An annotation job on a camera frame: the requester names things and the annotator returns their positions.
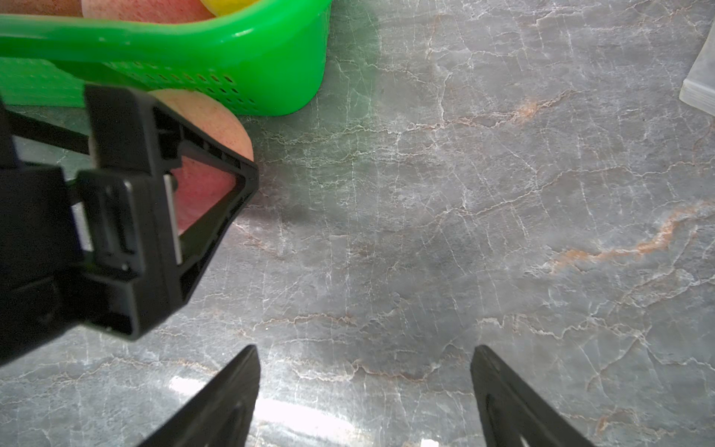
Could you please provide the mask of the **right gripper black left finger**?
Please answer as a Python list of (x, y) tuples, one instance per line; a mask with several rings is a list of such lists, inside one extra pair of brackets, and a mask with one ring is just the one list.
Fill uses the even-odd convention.
[(142, 445), (244, 446), (260, 379), (257, 346), (246, 346)]

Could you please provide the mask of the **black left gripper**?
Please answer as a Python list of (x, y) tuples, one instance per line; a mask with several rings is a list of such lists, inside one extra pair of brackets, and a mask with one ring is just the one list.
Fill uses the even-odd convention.
[[(61, 167), (21, 160), (15, 140), (65, 147), (82, 135), (1, 109), (2, 364), (84, 322), (130, 340), (152, 331), (189, 302), (229, 225), (258, 191), (254, 162), (148, 93), (87, 85), (84, 95), (95, 166), (76, 175), (76, 188)], [(173, 171), (186, 159), (233, 184), (181, 230)], [(92, 243), (81, 276), (76, 189)]]

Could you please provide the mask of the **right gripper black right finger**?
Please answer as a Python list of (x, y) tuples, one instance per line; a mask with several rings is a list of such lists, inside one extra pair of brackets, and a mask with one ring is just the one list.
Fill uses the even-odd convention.
[(489, 346), (470, 365), (482, 432), (489, 447), (593, 447)]

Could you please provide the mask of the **pink peach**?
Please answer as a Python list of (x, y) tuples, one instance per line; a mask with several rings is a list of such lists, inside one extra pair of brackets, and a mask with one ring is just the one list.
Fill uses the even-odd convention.
[(2, 14), (81, 17), (80, 0), (0, 0)]
[(85, 18), (179, 24), (210, 20), (214, 15), (196, 0), (83, 0)]
[[(254, 158), (251, 139), (238, 118), (222, 104), (202, 93), (162, 89), (151, 95), (177, 112), (221, 145), (249, 160)], [(173, 194), (178, 231), (184, 233), (236, 185), (231, 174), (182, 158), (171, 174), (178, 187)]]

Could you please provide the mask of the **yellow peach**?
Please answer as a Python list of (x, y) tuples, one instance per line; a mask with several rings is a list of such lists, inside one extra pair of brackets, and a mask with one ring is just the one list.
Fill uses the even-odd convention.
[(233, 14), (257, 3), (258, 0), (202, 0), (202, 4), (216, 17)]

